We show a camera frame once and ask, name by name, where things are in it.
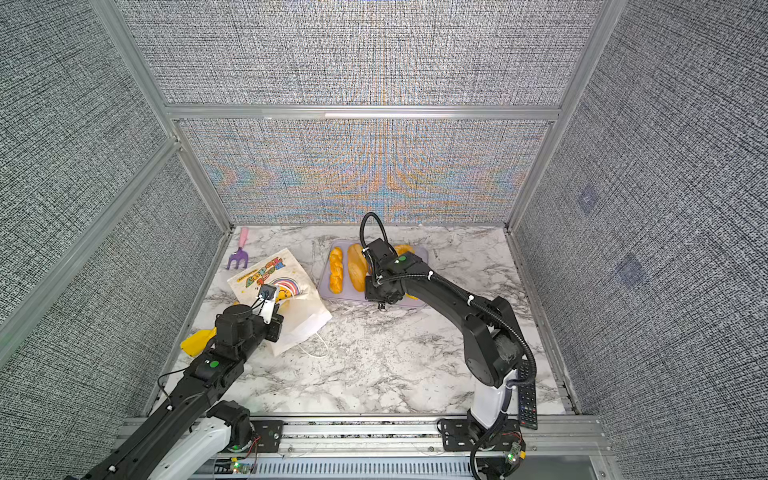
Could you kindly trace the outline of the purple toy rake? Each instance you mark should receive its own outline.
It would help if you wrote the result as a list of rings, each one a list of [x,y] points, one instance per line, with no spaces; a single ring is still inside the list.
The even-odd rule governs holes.
[[[228,258],[226,266],[227,270],[242,269],[248,267],[249,255],[244,249],[248,240],[248,235],[249,229],[247,227],[242,227],[240,229],[237,249]]]

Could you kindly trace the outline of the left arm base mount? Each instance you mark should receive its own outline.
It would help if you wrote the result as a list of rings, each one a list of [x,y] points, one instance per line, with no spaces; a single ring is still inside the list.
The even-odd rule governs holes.
[[[237,453],[277,453],[283,438],[285,422],[274,419],[256,419],[250,421],[249,436],[241,444]]]

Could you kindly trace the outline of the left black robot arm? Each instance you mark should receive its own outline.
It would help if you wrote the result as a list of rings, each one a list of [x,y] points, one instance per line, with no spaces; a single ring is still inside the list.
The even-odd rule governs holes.
[[[250,410],[222,397],[257,347],[280,338],[283,320],[275,307],[226,308],[215,320],[216,334],[161,406],[83,477],[187,479],[223,450],[248,454],[258,438]]]

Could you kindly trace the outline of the white paper gift bag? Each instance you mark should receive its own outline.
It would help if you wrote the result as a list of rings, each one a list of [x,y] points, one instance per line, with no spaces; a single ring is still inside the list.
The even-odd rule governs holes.
[[[240,303],[253,304],[263,285],[275,289],[274,313],[283,316],[281,335],[270,344],[279,356],[318,333],[332,318],[314,282],[287,248],[249,264],[227,280]]]

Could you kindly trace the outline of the orange twisted fake bread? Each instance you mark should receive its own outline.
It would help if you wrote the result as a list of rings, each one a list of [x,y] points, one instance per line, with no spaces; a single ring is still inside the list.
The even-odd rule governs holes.
[[[329,290],[341,294],[344,286],[343,251],[335,247],[329,254]]]

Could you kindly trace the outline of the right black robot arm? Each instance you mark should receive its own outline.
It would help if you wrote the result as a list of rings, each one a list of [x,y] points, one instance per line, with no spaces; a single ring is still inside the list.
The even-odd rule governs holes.
[[[476,381],[467,433],[484,448],[509,419],[514,394],[534,387],[538,368],[511,304],[498,296],[477,296],[437,273],[420,256],[399,253],[380,217],[366,213],[359,227],[369,273],[364,295],[379,309],[412,296],[445,317],[459,331],[464,362]]]

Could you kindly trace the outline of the yellow ring fake bread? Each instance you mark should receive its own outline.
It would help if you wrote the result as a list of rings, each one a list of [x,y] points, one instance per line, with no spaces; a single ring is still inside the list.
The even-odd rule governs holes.
[[[402,256],[406,253],[414,254],[415,250],[408,244],[400,244],[395,246],[395,250],[398,256]]]

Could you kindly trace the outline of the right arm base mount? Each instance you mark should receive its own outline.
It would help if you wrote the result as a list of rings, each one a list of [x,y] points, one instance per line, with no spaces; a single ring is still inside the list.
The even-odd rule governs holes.
[[[442,418],[437,430],[446,452],[469,454],[474,479],[509,479],[527,456],[527,444],[520,424],[503,414],[484,429],[474,420]]]

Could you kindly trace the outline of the lilac plastic tray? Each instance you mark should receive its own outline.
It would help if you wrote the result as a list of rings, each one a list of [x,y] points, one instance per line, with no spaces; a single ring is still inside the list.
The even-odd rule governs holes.
[[[354,286],[352,285],[351,280],[348,276],[348,269],[347,269],[347,251],[348,248],[353,245],[354,243],[357,243],[357,241],[353,241],[351,239],[336,239],[331,243],[330,251],[333,251],[335,248],[340,248],[342,250],[342,264],[343,264],[343,270],[344,270],[344,279],[343,279],[343,287],[340,294],[333,293],[330,290],[330,276],[331,276],[331,269],[330,269],[330,257],[326,259],[326,264],[324,266],[323,272],[320,276],[320,280],[317,283],[317,290],[319,292],[319,295],[326,300],[343,300],[343,301],[350,301],[350,302],[357,302],[357,303],[368,303],[368,301],[365,299],[364,292],[358,292]],[[412,246],[414,252],[416,255],[422,258],[425,262],[429,261],[429,252],[426,248],[424,248],[421,245],[415,245]],[[424,306],[424,302],[421,300],[411,298],[409,296],[404,296],[401,301],[399,301],[395,306],[403,307],[403,308],[418,308]]]

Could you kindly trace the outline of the yellow toy shovel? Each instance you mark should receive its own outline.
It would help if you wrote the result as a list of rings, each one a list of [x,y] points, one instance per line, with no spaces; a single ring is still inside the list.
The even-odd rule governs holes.
[[[190,358],[196,358],[215,343],[217,328],[198,330],[183,340],[180,348]]]

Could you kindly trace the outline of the golden baguette fake bread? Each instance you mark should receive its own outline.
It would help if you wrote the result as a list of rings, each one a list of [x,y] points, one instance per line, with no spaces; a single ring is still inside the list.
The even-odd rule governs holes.
[[[357,292],[363,293],[366,287],[366,278],[369,275],[369,264],[359,243],[354,243],[348,247],[347,271],[353,288]]]

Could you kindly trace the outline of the black remote control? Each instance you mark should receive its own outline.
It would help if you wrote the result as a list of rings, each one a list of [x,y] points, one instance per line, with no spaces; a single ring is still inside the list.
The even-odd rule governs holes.
[[[530,374],[529,362],[523,359],[517,370],[518,382],[522,382]],[[537,395],[535,382],[526,385],[518,385],[518,421],[521,427],[537,430]]]

